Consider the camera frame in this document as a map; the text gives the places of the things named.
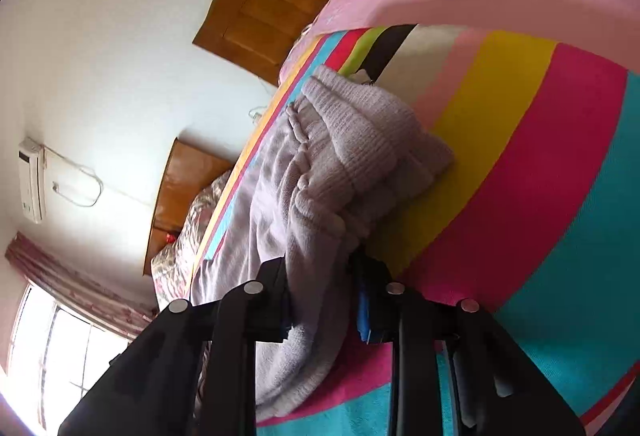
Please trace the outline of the mauve knit pants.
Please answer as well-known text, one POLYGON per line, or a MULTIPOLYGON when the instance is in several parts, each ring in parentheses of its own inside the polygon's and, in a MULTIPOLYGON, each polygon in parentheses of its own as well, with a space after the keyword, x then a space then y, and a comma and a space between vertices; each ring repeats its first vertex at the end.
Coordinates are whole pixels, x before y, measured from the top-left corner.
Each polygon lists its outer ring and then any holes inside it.
POLYGON ((218 254, 191 286, 194 303, 208 303, 284 259, 294 325, 284 342, 257 346, 258 419, 291 413, 326 378, 347 331, 348 256, 451 159, 397 96, 326 66, 274 121, 236 188, 218 254))

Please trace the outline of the window with metal bars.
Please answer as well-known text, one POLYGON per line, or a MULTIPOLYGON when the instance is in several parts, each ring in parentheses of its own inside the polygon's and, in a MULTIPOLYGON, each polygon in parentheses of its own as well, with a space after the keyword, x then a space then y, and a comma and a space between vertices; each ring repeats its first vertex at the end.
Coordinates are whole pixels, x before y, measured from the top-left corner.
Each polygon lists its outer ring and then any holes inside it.
POLYGON ((29 284, 9 346, 9 389, 18 413, 38 432, 55 435, 128 345, 29 284))

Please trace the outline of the pink floral quilt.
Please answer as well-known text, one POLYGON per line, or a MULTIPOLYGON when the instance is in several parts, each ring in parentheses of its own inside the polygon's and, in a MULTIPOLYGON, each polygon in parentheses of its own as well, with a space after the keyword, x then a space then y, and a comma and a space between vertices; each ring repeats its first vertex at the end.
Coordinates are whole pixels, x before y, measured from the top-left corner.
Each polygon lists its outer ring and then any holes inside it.
POLYGON ((231 169, 217 177, 194 197, 177 240, 151 259, 152 281, 158 310, 177 298, 190 298, 192 271, 210 217, 221 198, 231 169))

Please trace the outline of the floral pink curtain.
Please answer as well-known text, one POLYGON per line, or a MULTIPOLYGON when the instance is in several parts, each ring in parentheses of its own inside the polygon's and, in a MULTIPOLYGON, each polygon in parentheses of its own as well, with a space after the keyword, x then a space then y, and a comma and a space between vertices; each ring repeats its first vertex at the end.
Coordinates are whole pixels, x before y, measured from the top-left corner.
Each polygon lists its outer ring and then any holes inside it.
POLYGON ((70 269, 35 245, 21 232, 4 257, 32 284, 92 323, 127 340, 134 340, 155 318, 157 307, 136 303, 70 269))

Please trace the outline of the rainbow striped bed sheet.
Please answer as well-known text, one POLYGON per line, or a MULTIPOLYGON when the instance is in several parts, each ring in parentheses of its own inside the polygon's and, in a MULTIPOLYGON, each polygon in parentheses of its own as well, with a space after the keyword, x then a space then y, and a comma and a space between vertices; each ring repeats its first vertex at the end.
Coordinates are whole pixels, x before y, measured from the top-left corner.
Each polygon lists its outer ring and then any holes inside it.
POLYGON ((458 26, 344 30, 292 64, 210 219, 276 117, 326 65, 407 102, 454 163, 390 215, 370 253, 428 298, 491 310, 584 424, 639 412, 639 76, 544 38, 458 26))

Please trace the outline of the left wooden headboard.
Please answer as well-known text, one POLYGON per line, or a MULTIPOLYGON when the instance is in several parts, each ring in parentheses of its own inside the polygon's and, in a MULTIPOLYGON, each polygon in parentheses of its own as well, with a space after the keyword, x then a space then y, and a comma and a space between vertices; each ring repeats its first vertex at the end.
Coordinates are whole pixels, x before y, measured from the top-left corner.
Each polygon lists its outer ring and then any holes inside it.
POLYGON ((152 274, 152 258, 178 237, 195 196, 232 167, 227 159, 174 140, 152 214, 144 275, 152 274))

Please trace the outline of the white air conditioner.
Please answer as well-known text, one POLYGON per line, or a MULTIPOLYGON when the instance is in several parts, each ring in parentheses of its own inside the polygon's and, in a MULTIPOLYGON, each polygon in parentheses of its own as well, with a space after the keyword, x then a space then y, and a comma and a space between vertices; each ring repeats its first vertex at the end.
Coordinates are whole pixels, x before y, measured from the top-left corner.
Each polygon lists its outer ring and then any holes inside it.
POLYGON ((44 208, 44 148, 25 138, 17 149, 22 211, 33 223, 41 223, 44 208))

